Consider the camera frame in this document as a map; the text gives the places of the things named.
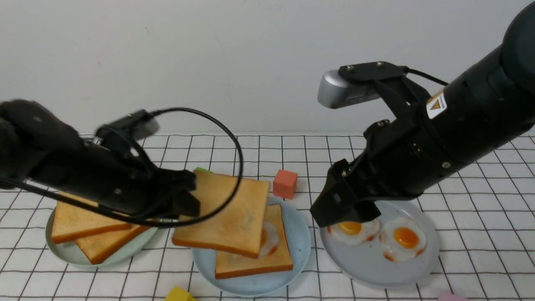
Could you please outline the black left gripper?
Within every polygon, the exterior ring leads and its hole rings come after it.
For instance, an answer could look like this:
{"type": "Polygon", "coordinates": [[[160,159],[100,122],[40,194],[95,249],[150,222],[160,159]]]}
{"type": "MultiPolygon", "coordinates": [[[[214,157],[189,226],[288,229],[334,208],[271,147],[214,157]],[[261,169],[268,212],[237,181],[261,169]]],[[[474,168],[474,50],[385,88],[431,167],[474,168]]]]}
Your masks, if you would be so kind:
{"type": "Polygon", "coordinates": [[[192,195],[196,175],[188,170],[157,169],[150,178],[130,177],[109,208],[137,218],[199,217],[200,202],[192,195]]]}

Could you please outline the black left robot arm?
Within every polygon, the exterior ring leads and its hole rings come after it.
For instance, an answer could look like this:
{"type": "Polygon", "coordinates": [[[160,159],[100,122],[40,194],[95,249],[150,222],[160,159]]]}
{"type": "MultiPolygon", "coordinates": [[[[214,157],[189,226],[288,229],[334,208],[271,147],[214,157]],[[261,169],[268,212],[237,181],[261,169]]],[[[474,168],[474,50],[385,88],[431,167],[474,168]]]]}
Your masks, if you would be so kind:
{"type": "Polygon", "coordinates": [[[130,217],[198,217],[193,172],[161,169],[147,154],[132,154],[137,139],[155,128],[141,110],[100,127],[91,141],[35,101],[4,101],[1,177],[30,179],[130,217]]]}

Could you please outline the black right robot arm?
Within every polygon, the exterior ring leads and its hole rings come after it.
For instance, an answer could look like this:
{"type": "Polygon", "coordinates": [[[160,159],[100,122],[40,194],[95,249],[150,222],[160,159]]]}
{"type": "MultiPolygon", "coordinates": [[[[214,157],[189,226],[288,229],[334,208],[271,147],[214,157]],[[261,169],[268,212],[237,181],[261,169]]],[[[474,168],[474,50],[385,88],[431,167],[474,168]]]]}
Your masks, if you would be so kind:
{"type": "Polygon", "coordinates": [[[339,109],[382,99],[394,121],[364,132],[352,162],[335,162],[310,207],[319,227],[368,222],[376,201],[410,201],[534,126],[535,5],[523,8],[497,48],[447,83],[383,61],[325,72],[318,101],[339,109]]]}

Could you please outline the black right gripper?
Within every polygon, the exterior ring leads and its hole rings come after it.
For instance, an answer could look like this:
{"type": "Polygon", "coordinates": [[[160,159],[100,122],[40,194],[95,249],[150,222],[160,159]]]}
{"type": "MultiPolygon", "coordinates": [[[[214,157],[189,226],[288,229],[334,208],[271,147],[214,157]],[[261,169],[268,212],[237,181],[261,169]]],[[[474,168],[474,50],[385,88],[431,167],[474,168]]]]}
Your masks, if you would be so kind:
{"type": "Polygon", "coordinates": [[[355,160],[329,168],[310,207],[319,227],[373,221],[382,215],[375,201],[412,200],[452,173],[452,160],[417,124],[382,120],[364,137],[366,147],[355,160]]]}

